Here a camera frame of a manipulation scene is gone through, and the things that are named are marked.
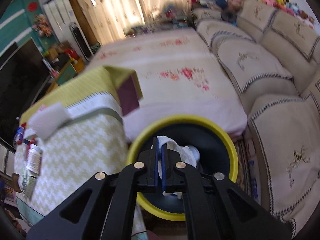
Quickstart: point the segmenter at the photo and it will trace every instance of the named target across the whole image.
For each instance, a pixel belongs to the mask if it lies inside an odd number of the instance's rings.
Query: curtain
[[[124,31],[152,23],[167,4],[188,8],[188,0],[78,0],[100,44],[123,39]]]

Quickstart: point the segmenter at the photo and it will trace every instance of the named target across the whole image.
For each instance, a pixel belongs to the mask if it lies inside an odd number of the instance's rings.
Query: silver screw
[[[106,177],[106,175],[103,172],[98,172],[96,173],[96,175],[94,176],[97,180],[102,180]]]
[[[178,169],[183,169],[186,167],[186,164],[184,162],[178,162],[178,163],[176,163],[176,167]]]
[[[142,169],[144,167],[144,163],[143,162],[136,162],[133,166],[136,169]]]
[[[223,180],[224,179],[224,175],[221,172],[217,172],[214,174],[214,178],[217,180]]]

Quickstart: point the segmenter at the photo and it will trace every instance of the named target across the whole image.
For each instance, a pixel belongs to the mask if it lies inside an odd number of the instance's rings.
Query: sofa backrest
[[[320,67],[320,36],[298,18],[256,0],[245,1],[237,24],[289,70],[300,95]]]

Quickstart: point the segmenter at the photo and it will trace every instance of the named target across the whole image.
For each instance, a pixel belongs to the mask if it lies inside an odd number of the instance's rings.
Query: sofa
[[[193,11],[199,35],[228,74],[248,116],[255,199],[292,229],[320,229],[320,42],[297,18],[245,0],[237,27],[208,8]]]

